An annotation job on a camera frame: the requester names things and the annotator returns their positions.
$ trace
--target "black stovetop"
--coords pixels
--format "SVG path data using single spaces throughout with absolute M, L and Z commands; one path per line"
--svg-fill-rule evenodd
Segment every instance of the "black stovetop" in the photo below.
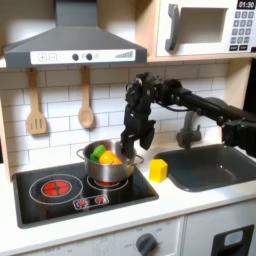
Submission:
M 89 178 L 84 163 L 14 175 L 18 226 L 29 228 L 158 198 L 142 174 L 118 184 Z

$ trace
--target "yellow pepper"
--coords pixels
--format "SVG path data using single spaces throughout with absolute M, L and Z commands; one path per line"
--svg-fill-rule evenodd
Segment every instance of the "yellow pepper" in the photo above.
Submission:
M 116 157 L 112 163 L 112 165 L 116 165 L 116 164 L 122 164 L 122 160 L 120 160 L 118 157 Z
M 116 155 L 110 150 L 107 150 L 100 156 L 99 162 L 100 164 L 112 164 L 115 158 Z
M 123 162 L 110 150 L 105 151 L 99 158 L 100 164 L 122 164 Z

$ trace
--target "wooden utensil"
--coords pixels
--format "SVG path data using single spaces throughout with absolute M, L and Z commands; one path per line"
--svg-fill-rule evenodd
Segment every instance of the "wooden utensil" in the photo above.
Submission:
M 34 68 L 27 69 L 29 81 L 31 112 L 27 118 L 27 131 L 29 134 L 41 134 L 47 130 L 46 120 L 39 111 L 37 92 L 37 71 Z
M 82 95 L 83 105 L 79 111 L 78 119 L 80 124 L 84 128 L 90 128 L 93 126 L 93 112 L 90 108 L 90 70 L 86 67 L 81 68 L 82 75 Z

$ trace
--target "sink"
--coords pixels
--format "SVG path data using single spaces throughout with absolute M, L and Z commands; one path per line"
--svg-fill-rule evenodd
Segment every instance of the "sink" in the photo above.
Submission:
M 168 164 L 168 177 L 179 188 L 200 192 L 256 180 L 256 163 L 221 144 L 157 154 Z

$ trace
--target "tile backsplash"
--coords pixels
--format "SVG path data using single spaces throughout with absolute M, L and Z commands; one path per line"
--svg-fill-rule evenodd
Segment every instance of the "tile backsplash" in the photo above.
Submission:
M 226 61 L 194 61 L 91 68 L 90 98 L 96 120 L 92 129 L 84 129 L 78 121 L 82 106 L 79 68 L 39 69 L 39 103 L 47 119 L 48 132 L 37 136 L 26 131 L 30 96 L 25 71 L 0 69 L 0 96 L 10 166 L 68 159 L 90 141 L 119 138 L 124 129 L 125 86 L 138 73 L 149 71 L 163 79 L 177 78 L 199 96 L 224 99 L 227 66 Z M 185 113 L 153 104 L 150 118 L 156 120 L 154 143 L 174 142 L 184 116 Z M 198 124 L 203 134 L 216 127 L 215 122 L 203 117 L 195 120 L 194 127 Z

